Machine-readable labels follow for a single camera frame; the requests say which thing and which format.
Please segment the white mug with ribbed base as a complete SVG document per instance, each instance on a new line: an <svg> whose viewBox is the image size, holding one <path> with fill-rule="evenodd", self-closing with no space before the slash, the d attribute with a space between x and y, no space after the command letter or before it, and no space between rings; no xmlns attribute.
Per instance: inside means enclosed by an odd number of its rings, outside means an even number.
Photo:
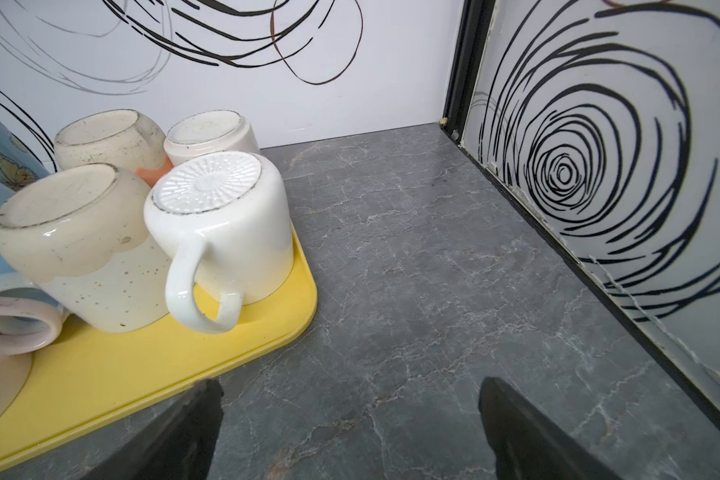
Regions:
<svg viewBox="0 0 720 480"><path fill-rule="evenodd" d="M232 330L243 306L274 293L294 263L284 181L260 154L190 159L152 188L144 220L170 257L170 314L205 334Z"/></svg>

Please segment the cream speckled mug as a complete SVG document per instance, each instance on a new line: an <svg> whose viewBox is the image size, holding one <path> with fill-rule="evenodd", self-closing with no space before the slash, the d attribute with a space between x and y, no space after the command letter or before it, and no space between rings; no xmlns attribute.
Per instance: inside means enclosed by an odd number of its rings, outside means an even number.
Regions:
<svg viewBox="0 0 720 480"><path fill-rule="evenodd" d="M108 333L168 313L168 255L150 235L150 186L108 163L43 178L0 206L0 255L72 314Z"/></svg>

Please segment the pink mug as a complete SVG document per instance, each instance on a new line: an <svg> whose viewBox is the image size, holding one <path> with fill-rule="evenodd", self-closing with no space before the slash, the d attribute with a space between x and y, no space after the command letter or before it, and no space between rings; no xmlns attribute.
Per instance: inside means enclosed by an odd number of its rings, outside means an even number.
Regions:
<svg viewBox="0 0 720 480"><path fill-rule="evenodd" d="M0 274L0 416L22 390L33 353L60 335L69 311L16 272Z"/></svg>

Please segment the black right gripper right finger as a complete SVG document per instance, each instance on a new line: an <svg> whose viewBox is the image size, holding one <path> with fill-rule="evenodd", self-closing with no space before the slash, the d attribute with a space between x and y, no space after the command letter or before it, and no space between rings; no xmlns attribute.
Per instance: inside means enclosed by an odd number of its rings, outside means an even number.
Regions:
<svg viewBox="0 0 720 480"><path fill-rule="evenodd" d="M500 378L482 381L478 409L499 479L618 477Z"/></svg>

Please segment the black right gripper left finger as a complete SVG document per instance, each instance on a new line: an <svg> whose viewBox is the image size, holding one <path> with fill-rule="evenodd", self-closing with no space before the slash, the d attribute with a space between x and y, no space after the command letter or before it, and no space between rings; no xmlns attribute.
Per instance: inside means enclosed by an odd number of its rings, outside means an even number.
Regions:
<svg viewBox="0 0 720 480"><path fill-rule="evenodd" d="M205 479L223 419L218 380L197 382L87 479Z"/></svg>

